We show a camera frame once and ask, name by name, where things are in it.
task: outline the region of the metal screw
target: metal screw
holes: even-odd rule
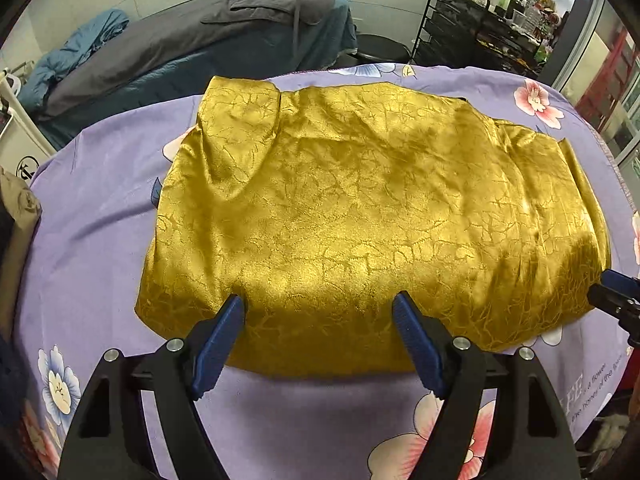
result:
[[[520,357],[525,361],[531,361],[536,356],[536,353],[528,346],[520,348],[520,350],[518,350],[518,354],[520,354]]]
[[[453,346],[458,350],[469,350],[471,348],[471,341],[466,337],[457,337],[453,340]]]
[[[112,348],[111,350],[107,350],[104,353],[104,360],[111,363],[112,361],[115,361],[119,356],[120,352],[118,352],[115,348]]]
[[[182,339],[171,339],[166,344],[166,349],[169,352],[177,352],[180,348],[184,346],[184,341]]]

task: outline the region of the round stool seat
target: round stool seat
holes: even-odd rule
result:
[[[408,63],[410,58],[402,43],[375,34],[358,34],[358,53],[354,55],[368,63]]]

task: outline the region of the crackle pattern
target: crackle pattern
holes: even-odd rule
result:
[[[404,371],[398,291],[497,351],[586,312],[609,259],[566,141],[390,83],[216,77],[164,181],[136,312],[185,336],[235,292],[233,366]]]

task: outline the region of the gold satin fabric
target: gold satin fabric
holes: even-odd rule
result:
[[[498,351],[588,311],[609,258],[566,141],[390,83],[215,77],[164,181],[136,313],[186,336],[234,292],[248,312],[233,366],[406,371],[400,290]]]

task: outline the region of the purple tablecloth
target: purple tablecloth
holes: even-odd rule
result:
[[[390,81],[463,97],[488,116],[568,138],[604,210],[612,268],[638,273],[633,211],[614,166],[596,133],[557,92],[549,90],[547,101],[545,91],[515,75],[392,64],[273,81],[282,90]],[[39,455],[50,470],[103,352],[119,348],[132,355],[162,344],[133,307],[156,221],[152,189],[170,166],[162,147],[194,123],[199,101],[183,98],[97,123],[34,178],[43,213],[24,274],[16,333],[32,375],[37,431],[47,444]],[[614,319],[592,311],[532,343],[574,438],[615,390],[628,356],[626,338]],[[426,393],[413,374],[317,382],[225,368],[197,407],[232,479],[392,480],[406,477],[398,472],[394,450],[404,440],[422,438],[424,428],[416,426],[428,403],[417,405]],[[487,392],[484,403],[490,399]],[[145,396],[145,405],[152,403],[153,396]],[[157,413],[152,410],[146,420],[160,472],[172,478]]]

